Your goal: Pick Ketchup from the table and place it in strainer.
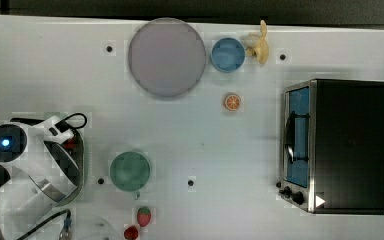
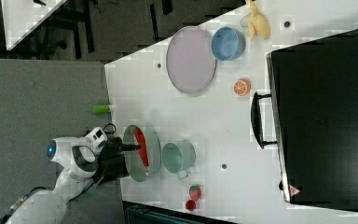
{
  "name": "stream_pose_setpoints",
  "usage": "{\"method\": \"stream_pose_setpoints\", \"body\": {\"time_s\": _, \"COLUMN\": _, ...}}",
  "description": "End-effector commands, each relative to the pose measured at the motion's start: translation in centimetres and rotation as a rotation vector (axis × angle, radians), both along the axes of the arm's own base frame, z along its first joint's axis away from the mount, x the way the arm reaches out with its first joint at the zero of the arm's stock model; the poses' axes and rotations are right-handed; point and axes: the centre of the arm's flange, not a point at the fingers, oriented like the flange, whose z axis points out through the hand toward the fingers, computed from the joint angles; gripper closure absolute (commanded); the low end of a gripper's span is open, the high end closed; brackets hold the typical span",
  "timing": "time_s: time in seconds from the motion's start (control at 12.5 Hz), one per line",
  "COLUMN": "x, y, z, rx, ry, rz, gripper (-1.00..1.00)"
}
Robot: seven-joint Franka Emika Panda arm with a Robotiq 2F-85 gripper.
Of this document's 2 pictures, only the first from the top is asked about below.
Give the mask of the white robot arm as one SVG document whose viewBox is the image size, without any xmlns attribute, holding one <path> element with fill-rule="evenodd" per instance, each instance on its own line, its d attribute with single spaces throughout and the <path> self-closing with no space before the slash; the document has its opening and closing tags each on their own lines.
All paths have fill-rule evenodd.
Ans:
<svg viewBox="0 0 384 240">
<path fill-rule="evenodd" d="M 0 125 L 0 240 L 16 240 L 40 219 L 78 194 L 83 186 L 84 144 L 80 133 L 54 117 L 14 118 Z"/>
</svg>

